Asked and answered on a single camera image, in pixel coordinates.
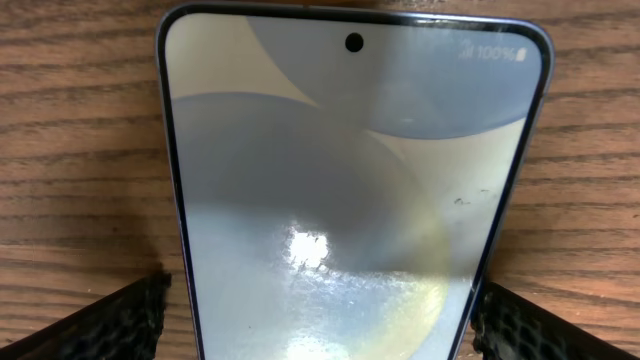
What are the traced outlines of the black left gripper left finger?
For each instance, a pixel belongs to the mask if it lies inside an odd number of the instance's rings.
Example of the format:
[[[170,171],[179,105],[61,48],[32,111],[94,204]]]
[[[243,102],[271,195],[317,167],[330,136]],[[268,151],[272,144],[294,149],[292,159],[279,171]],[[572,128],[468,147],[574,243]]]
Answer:
[[[2,360],[153,360],[171,275],[144,277],[1,349]]]

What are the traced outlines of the blue smartphone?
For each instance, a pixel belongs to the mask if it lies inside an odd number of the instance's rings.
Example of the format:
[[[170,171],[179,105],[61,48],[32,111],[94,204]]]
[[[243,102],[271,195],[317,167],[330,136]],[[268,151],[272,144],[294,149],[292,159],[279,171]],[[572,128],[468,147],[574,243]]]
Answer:
[[[202,359],[452,359],[554,66],[518,19],[232,1],[156,61]]]

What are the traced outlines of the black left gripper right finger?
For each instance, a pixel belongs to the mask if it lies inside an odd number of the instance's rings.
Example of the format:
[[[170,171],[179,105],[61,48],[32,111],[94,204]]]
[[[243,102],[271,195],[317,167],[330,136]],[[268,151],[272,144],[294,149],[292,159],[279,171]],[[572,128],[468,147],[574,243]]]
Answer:
[[[471,328],[484,360],[639,360],[493,282],[478,294]]]

